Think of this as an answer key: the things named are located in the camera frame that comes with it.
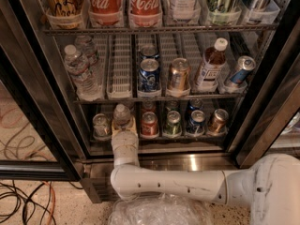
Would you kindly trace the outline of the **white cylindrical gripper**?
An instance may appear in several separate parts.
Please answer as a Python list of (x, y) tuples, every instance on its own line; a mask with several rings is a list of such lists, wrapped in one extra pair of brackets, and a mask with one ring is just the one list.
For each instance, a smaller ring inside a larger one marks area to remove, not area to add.
[(136, 119), (130, 117), (125, 131), (120, 131), (120, 127), (112, 120), (112, 151), (114, 166), (124, 164), (139, 166), (138, 147), (139, 139), (137, 137)]

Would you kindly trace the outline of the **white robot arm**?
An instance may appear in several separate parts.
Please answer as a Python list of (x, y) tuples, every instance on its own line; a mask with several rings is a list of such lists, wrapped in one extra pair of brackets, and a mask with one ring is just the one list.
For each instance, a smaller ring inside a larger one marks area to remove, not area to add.
[(140, 166), (138, 145), (131, 131), (112, 137), (111, 184), (123, 200), (160, 192), (248, 207), (251, 225), (300, 224), (300, 161), (293, 156), (267, 155), (250, 168), (235, 171), (153, 171)]

